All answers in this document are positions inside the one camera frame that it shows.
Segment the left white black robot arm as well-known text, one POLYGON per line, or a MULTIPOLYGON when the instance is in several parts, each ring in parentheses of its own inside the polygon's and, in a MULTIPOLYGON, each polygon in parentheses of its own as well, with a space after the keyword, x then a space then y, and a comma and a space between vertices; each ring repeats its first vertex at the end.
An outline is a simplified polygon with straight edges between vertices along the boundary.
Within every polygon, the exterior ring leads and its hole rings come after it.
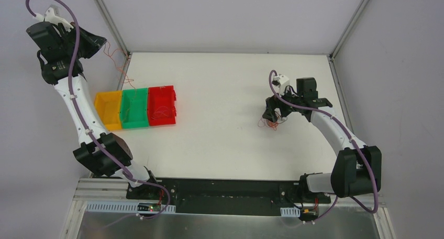
POLYGON ((146 199, 156 198, 160 186, 154 175, 137 164, 126 142, 105 127, 90 97, 80 59, 91 58, 107 39, 48 21, 30 26, 26 32, 39 47, 43 79, 62 97, 76 126, 79 148, 73 151, 75 159, 97 176, 125 179, 131 187, 140 187, 146 199))

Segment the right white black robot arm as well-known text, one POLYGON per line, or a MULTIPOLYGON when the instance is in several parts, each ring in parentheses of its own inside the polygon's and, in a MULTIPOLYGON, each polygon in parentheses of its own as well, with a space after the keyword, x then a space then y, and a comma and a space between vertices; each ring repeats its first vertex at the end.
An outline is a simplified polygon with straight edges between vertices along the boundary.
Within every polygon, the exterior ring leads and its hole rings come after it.
POLYGON ((271 72, 269 85, 271 89, 278 88, 278 91, 266 99, 262 117, 276 123, 280 117, 298 112, 323 134, 336 154, 330 173, 301 176, 302 184, 297 188, 300 200, 311 202, 321 192, 346 198, 380 191, 381 151, 358 139, 336 117, 330 101, 318 96, 314 78, 297 79, 294 89, 287 76, 271 72))

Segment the yellow plastic bin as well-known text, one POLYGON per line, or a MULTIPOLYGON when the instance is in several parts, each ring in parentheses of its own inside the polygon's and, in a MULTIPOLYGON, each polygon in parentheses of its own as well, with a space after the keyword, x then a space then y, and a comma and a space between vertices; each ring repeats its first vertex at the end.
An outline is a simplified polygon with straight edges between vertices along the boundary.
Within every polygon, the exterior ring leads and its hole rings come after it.
POLYGON ((122 129, 120 120, 122 91, 98 92, 95 96, 94 106, 109 131, 122 129))

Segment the green plastic bin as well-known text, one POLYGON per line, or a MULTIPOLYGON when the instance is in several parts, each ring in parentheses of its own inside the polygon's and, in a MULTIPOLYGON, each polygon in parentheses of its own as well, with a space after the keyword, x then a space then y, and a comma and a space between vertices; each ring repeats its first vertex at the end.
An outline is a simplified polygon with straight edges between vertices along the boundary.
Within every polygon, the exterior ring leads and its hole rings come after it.
POLYGON ((119 117, 123 129, 148 127, 147 110, 148 88, 122 90, 119 117))

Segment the red plastic bin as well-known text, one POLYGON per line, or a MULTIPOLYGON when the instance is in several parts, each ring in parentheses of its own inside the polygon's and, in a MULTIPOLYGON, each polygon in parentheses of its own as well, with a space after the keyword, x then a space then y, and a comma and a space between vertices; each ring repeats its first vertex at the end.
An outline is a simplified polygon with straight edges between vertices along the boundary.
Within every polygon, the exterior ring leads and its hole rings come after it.
POLYGON ((176 93, 173 85, 148 88, 149 126, 176 124, 176 93))

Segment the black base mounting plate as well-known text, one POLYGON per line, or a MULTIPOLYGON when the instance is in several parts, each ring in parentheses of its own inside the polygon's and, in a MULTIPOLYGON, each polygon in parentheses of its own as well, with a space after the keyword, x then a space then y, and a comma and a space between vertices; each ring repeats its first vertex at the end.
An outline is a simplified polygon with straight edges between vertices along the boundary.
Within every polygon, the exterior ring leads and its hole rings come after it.
POLYGON ((308 193, 299 181, 159 178, 165 189, 143 185, 127 188, 129 200, 174 206, 176 213, 278 216, 282 208, 329 204, 323 193, 308 193))

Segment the right controller circuit board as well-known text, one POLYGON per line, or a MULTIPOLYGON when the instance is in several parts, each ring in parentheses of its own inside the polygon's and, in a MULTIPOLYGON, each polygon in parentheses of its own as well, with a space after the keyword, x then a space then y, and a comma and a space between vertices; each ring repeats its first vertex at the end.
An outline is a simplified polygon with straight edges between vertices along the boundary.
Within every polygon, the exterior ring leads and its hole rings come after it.
POLYGON ((318 212, 310 211, 310 210, 302 211, 300 216, 299 216, 299 219, 301 221, 305 221, 305 222, 311 222, 311 221, 316 220, 317 218, 318 218, 318 212))

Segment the controller circuit board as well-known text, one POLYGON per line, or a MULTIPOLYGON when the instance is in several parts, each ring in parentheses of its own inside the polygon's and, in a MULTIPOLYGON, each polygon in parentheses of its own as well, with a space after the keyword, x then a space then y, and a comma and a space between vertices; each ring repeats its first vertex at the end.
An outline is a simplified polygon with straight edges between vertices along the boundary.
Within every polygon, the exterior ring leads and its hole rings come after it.
POLYGON ((138 203, 138 212, 159 212, 162 209, 162 205, 158 203, 138 203))
POLYGON ((310 210, 302 211, 300 216, 299 216, 299 219, 301 221, 305 221, 305 222, 311 222, 311 221, 316 220, 317 218, 318 218, 318 212, 310 211, 310 210))

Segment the left controller circuit board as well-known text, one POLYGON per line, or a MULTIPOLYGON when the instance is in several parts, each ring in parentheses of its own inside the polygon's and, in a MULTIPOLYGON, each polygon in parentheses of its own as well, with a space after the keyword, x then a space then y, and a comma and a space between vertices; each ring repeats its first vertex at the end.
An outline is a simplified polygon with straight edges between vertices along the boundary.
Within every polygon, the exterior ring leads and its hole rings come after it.
POLYGON ((162 205, 158 203, 138 203, 138 212, 159 212, 162 209, 162 205))

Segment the aluminium frame rail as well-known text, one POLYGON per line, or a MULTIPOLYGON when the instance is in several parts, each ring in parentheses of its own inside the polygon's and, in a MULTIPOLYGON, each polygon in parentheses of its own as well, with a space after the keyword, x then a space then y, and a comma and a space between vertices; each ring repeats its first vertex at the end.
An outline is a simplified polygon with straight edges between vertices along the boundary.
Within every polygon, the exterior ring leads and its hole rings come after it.
MULTIPOLYGON (((154 201, 153 198, 147 199, 127 199, 129 183, 117 178, 81 178, 78 181, 74 192, 73 201, 154 201)), ((366 207, 373 206, 373 196, 370 194, 361 195, 357 199, 365 204, 366 207)), ((340 198, 336 207, 360 207, 350 198, 340 198)), ((379 208, 385 208, 386 202, 379 194, 379 208)))

